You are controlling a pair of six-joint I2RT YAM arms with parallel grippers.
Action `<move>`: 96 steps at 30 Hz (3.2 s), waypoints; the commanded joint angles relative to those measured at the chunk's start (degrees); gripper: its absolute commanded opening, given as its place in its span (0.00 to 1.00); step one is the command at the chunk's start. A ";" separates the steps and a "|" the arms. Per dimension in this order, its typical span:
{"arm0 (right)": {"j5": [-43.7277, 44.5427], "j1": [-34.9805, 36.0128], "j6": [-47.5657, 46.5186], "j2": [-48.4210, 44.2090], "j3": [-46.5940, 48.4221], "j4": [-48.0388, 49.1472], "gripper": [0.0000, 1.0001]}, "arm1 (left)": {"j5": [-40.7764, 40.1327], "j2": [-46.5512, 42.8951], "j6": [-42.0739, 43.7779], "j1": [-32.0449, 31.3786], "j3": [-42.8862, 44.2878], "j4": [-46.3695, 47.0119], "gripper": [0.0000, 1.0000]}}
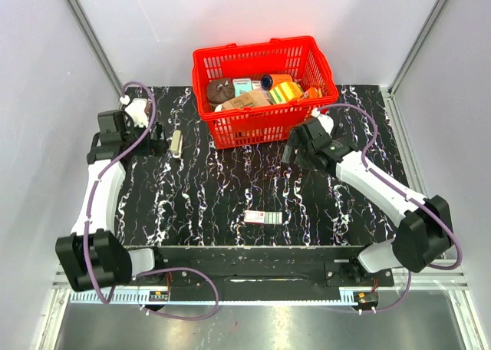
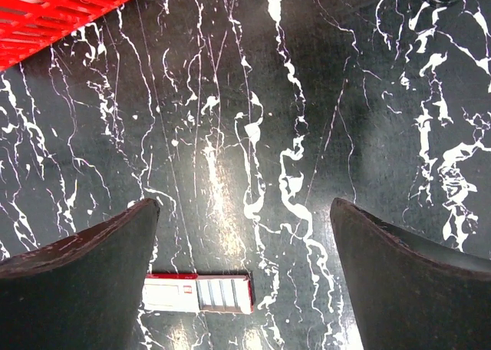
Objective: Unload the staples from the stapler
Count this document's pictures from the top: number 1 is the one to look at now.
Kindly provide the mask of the beige stapler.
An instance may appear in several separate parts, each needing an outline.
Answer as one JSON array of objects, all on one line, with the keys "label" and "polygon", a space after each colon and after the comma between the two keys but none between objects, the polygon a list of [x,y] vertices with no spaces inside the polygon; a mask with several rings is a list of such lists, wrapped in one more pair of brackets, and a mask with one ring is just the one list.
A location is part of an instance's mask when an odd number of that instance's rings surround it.
[{"label": "beige stapler", "polygon": [[170,152],[173,158],[180,159],[183,149],[183,135],[181,130],[175,130],[170,144]]}]

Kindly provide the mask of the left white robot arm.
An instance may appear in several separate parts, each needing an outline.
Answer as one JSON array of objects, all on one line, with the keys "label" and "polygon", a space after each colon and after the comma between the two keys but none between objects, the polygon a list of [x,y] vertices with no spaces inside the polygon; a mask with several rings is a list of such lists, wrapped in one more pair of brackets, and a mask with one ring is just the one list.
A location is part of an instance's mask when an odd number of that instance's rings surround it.
[{"label": "left white robot arm", "polygon": [[151,248],[130,251],[114,232],[120,189],[133,157],[162,157],[168,148],[163,127],[147,109],[129,105],[101,112],[99,131],[86,156],[88,182],[79,216],[55,252],[75,292],[125,285],[134,276],[160,284],[166,267]]}]

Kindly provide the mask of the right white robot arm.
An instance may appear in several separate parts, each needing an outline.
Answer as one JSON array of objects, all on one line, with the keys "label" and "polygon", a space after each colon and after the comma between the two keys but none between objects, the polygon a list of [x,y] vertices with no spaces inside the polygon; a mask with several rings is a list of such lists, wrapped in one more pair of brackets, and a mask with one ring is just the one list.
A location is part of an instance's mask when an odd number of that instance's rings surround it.
[{"label": "right white robot arm", "polygon": [[364,159],[349,140],[334,139],[330,117],[311,117],[293,127],[282,162],[324,172],[353,187],[397,227],[394,238],[363,249],[349,266],[352,282],[367,285],[377,272],[404,267],[420,272],[453,246],[450,207],[441,196],[428,198]]}]

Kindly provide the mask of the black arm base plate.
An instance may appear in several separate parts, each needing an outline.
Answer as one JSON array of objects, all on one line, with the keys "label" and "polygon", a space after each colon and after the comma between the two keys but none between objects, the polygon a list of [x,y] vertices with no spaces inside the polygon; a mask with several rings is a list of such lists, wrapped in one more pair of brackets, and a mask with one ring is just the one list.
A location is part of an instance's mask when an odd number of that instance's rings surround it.
[{"label": "black arm base plate", "polygon": [[170,284],[173,304],[300,305],[351,301],[349,288],[394,287],[390,269],[363,273],[354,265],[359,246],[171,247],[157,249],[157,265],[172,268],[141,277],[136,286],[152,290]]}]

